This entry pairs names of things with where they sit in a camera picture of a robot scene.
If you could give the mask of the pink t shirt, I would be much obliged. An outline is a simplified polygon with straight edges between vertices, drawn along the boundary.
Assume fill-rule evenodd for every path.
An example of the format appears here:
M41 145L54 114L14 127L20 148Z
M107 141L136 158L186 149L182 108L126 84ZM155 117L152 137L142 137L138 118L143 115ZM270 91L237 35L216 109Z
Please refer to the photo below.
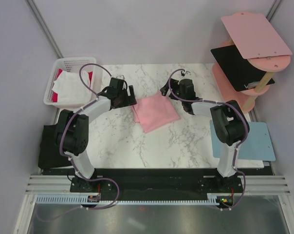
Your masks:
M141 125L144 133L180 119L169 98L163 96L160 91L152 96L137 99L132 110L134 122Z

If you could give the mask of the black t shirt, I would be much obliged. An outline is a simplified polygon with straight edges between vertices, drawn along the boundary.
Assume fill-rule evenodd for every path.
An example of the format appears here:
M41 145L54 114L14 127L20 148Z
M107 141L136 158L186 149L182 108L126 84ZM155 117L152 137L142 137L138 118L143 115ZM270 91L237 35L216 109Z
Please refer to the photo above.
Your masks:
M59 153L59 148L54 142L55 130L56 125L44 125L38 157L40 169L47 170L71 166L68 159Z

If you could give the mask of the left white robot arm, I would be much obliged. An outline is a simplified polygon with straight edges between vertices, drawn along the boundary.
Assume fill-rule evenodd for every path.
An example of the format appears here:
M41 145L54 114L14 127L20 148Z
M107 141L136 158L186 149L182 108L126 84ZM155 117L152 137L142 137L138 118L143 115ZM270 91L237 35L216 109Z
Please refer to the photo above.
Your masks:
M62 156L66 157L74 168L70 192L94 192L100 183L96 178L95 168L87 154L89 143L89 124L102 114L137 103L132 85L120 78L111 78L96 97L74 111L60 112L55 130L55 143Z

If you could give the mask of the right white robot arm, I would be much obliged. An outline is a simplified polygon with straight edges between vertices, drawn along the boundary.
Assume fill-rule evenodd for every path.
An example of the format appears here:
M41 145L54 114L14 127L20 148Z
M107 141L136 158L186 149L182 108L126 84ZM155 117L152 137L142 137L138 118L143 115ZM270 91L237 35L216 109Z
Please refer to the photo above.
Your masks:
M169 79L160 89L162 96L168 92L169 98L179 100L190 115L210 117L216 136L221 142L221 154L217 165L214 186L220 192L227 191L237 181L236 161L241 144L249 133L249 124L235 100L216 102L196 95L190 79L180 81Z

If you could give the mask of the white plastic basket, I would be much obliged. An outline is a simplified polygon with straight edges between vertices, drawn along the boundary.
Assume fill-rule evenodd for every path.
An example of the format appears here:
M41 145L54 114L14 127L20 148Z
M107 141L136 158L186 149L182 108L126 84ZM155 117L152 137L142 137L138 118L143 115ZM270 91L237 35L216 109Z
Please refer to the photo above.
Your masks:
M88 103L99 92L101 74L94 57L57 59L48 80L43 102L57 108L76 108Z

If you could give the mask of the black board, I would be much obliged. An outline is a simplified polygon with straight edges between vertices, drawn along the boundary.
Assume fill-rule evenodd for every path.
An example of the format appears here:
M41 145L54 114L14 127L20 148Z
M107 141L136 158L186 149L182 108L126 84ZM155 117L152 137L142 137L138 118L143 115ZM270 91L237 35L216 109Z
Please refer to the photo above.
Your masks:
M255 88L266 74L244 59L235 45L214 48L211 53L238 92Z

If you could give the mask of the pink tiered shelf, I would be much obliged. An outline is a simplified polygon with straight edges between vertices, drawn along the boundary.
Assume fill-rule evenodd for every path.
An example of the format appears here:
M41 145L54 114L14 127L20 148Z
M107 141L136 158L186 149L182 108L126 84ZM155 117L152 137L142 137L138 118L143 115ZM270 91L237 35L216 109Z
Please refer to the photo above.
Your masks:
M266 74L252 89L236 91L217 62L212 73L224 101L235 100L247 113L255 106L258 96L266 93L274 84L273 76L286 69L291 61L292 51L261 13L238 12L223 16L221 21L229 35L220 47L235 45L242 57Z

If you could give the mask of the light blue mat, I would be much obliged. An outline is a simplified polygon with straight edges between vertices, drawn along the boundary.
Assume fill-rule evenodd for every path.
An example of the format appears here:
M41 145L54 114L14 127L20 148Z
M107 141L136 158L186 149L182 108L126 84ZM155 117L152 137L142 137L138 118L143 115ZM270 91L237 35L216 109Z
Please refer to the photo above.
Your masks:
M276 156L268 132L267 124L242 121L230 121L226 125L228 134L223 135L223 128L210 122L213 157L219 158L222 164L232 164L235 146L243 140L238 148L236 159L275 161Z

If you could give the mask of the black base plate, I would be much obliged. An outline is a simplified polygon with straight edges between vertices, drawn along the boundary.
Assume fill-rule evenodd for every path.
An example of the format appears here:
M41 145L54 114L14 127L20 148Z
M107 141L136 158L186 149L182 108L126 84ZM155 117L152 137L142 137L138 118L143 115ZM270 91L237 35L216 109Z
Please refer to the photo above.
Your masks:
M237 176L223 179L216 169L96 169L87 182L70 169L48 169L45 176L65 176L70 192L99 192L103 201L187 201L206 200L209 193L238 194L243 183Z

